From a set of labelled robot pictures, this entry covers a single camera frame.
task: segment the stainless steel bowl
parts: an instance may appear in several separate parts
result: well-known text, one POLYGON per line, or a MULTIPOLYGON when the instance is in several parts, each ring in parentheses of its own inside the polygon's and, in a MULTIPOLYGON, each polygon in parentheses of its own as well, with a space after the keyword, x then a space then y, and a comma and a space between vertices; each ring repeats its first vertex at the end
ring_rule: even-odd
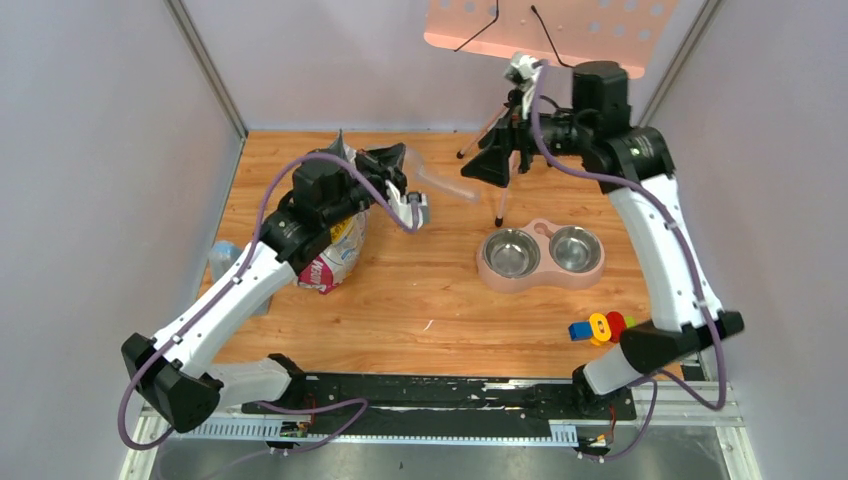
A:
POLYGON ((539 245, 521 230, 503 228, 489 235, 483 244, 483 258, 495 273, 521 278, 539 266, 539 245))
POLYGON ((572 273, 588 272, 601 261, 601 241, 592 232, 575 225, 554 233, 550 251, 557 265, 572 273))

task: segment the gray wall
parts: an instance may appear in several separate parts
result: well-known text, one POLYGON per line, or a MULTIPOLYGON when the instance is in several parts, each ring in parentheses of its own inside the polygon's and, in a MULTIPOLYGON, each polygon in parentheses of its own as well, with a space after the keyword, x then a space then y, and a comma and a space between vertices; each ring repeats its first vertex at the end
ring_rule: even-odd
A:
MULTIPOLYGON (((251 129, 476 130, 506 97, 506 60, 427 44, 423 35, 429 3, 186 0, 251 129)), ((458 9, 464 3, 451 2, 458 9)), ((495 2, 477 3, 488 8, 495 2)), ((643 0, 640 8, 648 3, 643 0)), ((645 77, 633 82, 634 118, 641 115, 703 3, 680 0, 645 77)), ((624 1, 609 8, 623 9, 624 1)), ((529 9, 527 14, 528 26, 538 28, 544 38, 529 9)), ((548 94, 568 104, 570 74, 557 70, 548 94)))
POLYGON ((842 0, 725 2, 653 122, 747 322, 730 378, 769 480, 845 478, 846 18, 842 0))
POLYGON ((0 11, 0 478, 115 478, 120 345, 195 295, 239 143, 161 0, 0 11))

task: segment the black cable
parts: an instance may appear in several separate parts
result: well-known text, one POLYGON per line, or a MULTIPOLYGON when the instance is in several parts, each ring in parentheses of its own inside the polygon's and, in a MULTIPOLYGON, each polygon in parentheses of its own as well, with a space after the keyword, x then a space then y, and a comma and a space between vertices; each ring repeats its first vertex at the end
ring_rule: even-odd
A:
POLYGON ((554 101, 554 99, 547 96, 547 95, 542 95, 541 97, 539 97, 539 99, 550 103, 551 106, 554 107, 554 109, 556 109, 556 110, 562 110, 561 108, 559 108, 559 105, 557 105, 557 103, 554 101))
POLYGON ((535 13, 535 14, 536 14, 536 18, 538 18, 538 19, 539 19, 539 23, 541 23, 541 24, 542 24, 542 30, 544 30, 544 31, 545 31, 545 36, 546 36, 546 37, 548 37, 548 42, 550 42, 550 44, 551 44, 551 48, 554 50, 554 55, 556 55, 556 57, 557 57, 557 62, 559 62, 559 64, 560 64, 560 65, 562 65, 563 67, 566 67, 566 68, 574 68, 573 66, 571 66, 571 65, 569 65, 569 64, 567 64, 567 63, 565 63, 565 62, 563 62, 563 61, 559 58, 559 52, 557 52, 557 51, 556 51, 556 45, 554 45, 554 41, 553 41, 553 39, 551 38, 551 35, 548 33, 548 27, 546 27, 546 26, 545 26, 545 21, 544 21, 544 20, 542 20, 542 15, 540 15, 540 14, 539 14, 539 10, 536 8, 536 5, 530 5, 530 10, 532 10, 532 11, 533 11, 533 13, 535 13))
POLYGON ((491 27, 492 25, 495 24, 495 22, 498 21, 498 18, 501 16, 501 9, 500 9, 499 3, 500 3, 500 0, 495 0, 495 18, 493 18, 492 21, 489 22, 488 25, 481 28, 479 32, 475 33, 474 35, 471 36, 471 38, 469 38, 468 40, 463 42, 462 45, 456 47, 456 50, 454 50, 454 52, 458 52, 458 51, 462 50, 462 47, 468 45, 468 43, 471 42, 471 40, 474 40, 475 38, 477 38, 478 35, 485 32, 487 28, 491 27))

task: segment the gray floor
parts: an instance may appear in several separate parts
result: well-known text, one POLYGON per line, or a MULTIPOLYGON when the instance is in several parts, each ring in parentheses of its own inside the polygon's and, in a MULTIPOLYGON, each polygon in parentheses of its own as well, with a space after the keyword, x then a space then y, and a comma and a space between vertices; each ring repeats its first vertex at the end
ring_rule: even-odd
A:
MULTIPOLYGON (((619 427, 616 446, 635 430, 619 427)), ((629 456, 603 465, 578 460, 571 449, 330 444, 303 455, 263 454, 231 469, 246 454, 267 450, 245 441, 172 440, 160 448, 161 479, 423 480, 423 479, 728 479, 715 430, 652 427, 629 456)))

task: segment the blue toy block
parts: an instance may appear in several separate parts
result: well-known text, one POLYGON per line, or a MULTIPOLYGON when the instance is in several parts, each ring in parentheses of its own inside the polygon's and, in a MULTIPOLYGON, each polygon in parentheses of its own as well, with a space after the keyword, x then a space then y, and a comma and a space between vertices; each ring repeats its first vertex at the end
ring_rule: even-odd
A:
POLYGON ((592 338, 592 327, 589 322, 574 322, 568 327, 568 334, 572 342, 588 340, 592 338))

